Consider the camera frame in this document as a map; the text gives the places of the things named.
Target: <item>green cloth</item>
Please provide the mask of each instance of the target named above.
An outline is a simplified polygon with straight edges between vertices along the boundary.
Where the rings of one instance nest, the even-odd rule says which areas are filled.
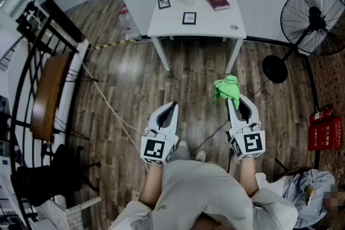
[[[216,99],[233,99],[236,109],[239,107],[239,85],[235,76],[227,76],[224,80],[213,84],[213,102]]]

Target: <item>red fire extinguisher box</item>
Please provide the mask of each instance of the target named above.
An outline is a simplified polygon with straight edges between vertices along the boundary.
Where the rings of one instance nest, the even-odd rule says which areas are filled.
[[[309,126],[308,150],[338,150],[342,147],[341,118],[311,124]]]

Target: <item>hand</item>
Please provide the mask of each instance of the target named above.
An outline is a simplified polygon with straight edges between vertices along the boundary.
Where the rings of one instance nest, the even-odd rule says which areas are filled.
[[[306,205],[309,206],[309,200],[315,197],[316,197],[316,190],[311,185],[308,185],[306,189]]]

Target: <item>fan pole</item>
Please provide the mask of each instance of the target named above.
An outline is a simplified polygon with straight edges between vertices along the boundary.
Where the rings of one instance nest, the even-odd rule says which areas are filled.
[[[293,51],[299,46],[299,44],[304,40],[308,32],[310,31],[310,25],[304,30],[301,37],[297,40],[297,42],[291,47],[291,49],[285,54],[285,56],[281,59],[283,62],[292,54]]]

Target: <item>table leg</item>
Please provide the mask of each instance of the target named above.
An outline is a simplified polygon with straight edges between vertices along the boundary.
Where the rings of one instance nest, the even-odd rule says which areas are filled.
[[[164,50],[162,48],[161,41],[157,37],[152,37],[151,39],[152,39],[153,45],[156,48],[156,51],[157,51],[158,55],[160,56],[161,62],[163,64],[163,66],[164,66],[164,69],[166,71],[170,71],[170,68],[169,68],[169,65],[168,65],[168,62],[167,62],[167,57],[165,56]]]
[[[238,55],[238,52],[239,52],[239,50],[241,48],[242,42],[243,42],[243,39],[238,39],[236,41],[235,48],[232,51],[232,54],[231,54],[230,59],[229,59],[229,63],[227,64],[227,67],[226,67],[226,70],[225,70],[226,74],[230,74],[230,71],[231,71],[231,69],[233,67],[233,64],[235,63],[236,57]]]

